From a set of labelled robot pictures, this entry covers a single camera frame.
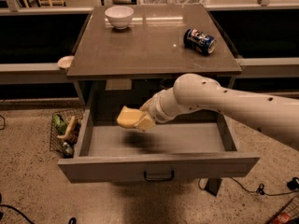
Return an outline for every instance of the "black can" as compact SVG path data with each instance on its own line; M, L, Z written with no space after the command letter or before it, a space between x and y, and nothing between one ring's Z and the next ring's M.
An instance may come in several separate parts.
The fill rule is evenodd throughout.
M216 39L212 35L207 35L196 29L189 28L184 36L184 44L187 48L208 55L214 51Z

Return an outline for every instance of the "tabletop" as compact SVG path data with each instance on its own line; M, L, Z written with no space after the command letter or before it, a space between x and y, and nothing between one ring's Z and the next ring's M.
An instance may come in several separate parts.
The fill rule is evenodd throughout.
M107 21L107 7L96 7L78 44L68 77L98 79L155 77L163 74L239 74L240 66L206 9L198 5L132 6L129 27ZM216 38L213 53L185 48L183 36L195 28Z

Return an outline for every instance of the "open drawer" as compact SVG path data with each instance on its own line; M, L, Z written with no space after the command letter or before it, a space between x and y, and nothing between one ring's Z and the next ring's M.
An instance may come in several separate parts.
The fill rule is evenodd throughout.
M156 80L134 80L131 90L106 91L94 81L73 159L59 166L70 182L164 181L245 176L258 155L238 151L231 120L198 111L145 133L123 129L122 106L140 107L159 91Z

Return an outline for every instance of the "speckled floor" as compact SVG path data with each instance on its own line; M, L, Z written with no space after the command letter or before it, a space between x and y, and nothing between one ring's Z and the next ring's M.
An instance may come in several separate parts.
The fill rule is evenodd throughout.
M267 197L248 194L224 178L217 197L198 188L198 179L165 183L71 184L50 151L53 112L78 107L77 100L0 101L7 127L0 131L2 204L21 210L35 224L99 223L265 223L295 194ZM286 192L299 175L299 152L234 121L241 149L261 159L244 178L250 190L261 182L268 193ZM12 210L0 223L28 223Z

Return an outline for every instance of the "drawer handle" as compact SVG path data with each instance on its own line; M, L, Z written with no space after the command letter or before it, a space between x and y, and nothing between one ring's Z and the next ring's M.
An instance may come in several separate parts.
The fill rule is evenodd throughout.
M165 177L165 178L148 178L148 174L145 171L143 173L144 179L148 182L165 182L165 181L171 181L174 179L175 177L175 171L171 170L171 174L169 177Z

